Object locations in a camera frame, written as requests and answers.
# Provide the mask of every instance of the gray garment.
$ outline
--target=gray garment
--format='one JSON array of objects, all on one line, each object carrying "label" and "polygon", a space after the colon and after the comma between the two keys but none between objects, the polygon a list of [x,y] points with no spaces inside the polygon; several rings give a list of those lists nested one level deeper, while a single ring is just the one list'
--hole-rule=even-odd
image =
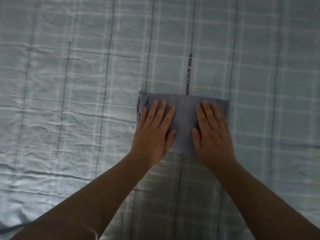
[{"label": "gray garment", "polygon": [[165,93],[150,93],[139,91],[138,103],[137,103],[137,122],[140,119],[142,109],[147,107],[150,109],[153,101],[155,100],[166,100],[167,107],[165,115],[167,114],[171,106],[175,106],[175,114],[172,119],[169,131],[175,129],[176,138],[170,149],[171,152],[188,152],[192,153],[195,151],[192,141],[192,128],[199,128],[198,119],[196,115],[196,106],[201,104],[204,100],[208,103],[217,103],[220,110],[228,116],[229,101],[221,100],[212,97],[202,96],[190,96],[190,95],[177,95],[177,94],[165,94]]}]

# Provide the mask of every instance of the checkered pattern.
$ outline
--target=checkered pattern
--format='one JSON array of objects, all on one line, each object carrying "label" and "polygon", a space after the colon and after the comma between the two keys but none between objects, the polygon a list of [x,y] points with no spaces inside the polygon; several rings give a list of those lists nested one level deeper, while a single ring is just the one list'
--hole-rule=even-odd
[{"label": "checkered pattern", "polygon": [[[1,0],[0,221],[33,220],[129,151],[138,90],[230,99],[238,161],[320,226],[320,0]],[[103,239],[251,239],[167,154]]]}]

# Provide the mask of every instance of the gray cloth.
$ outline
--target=gray cloth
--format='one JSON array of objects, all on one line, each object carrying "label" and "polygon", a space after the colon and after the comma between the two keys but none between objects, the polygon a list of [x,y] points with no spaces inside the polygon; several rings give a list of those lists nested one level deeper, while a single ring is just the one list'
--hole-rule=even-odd
[{"label": "gray cloth", "polygon": [[165,115],[167,114],[171,106],[175,106],[175,114],[169,127],[169,131],[175,129],[176,138],[172,147],[171,152],[188,152],[192,153],[195,151],[193,141],[192,141],[192,128],[199,128],[196,106],[201,104],[204,100],[208,103],[217,103],[219,109],[228,116],[229,101],[221,100],[212,97],[202,97],[202,96],[190,96],[190,95],[177,95],[177,94],[165,94],[165,93],[150,93],[139,91],[138,103],[137,103],[137,122],[140,119],[142,109],[147,107],[150,109],[153,101],[159,100],[167,101],[167,107]]}]

